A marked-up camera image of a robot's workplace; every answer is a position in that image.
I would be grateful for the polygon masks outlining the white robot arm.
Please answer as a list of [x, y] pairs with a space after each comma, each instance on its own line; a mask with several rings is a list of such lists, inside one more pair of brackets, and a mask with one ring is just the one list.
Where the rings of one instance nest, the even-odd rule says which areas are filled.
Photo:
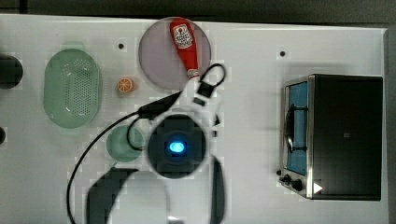
[[222, 224], [224, 174], [213, 155], [219, 86], [192, 80], [139, 109], [152, 122], [142, 166], [102, 175], [88, 191], [84, 224]]

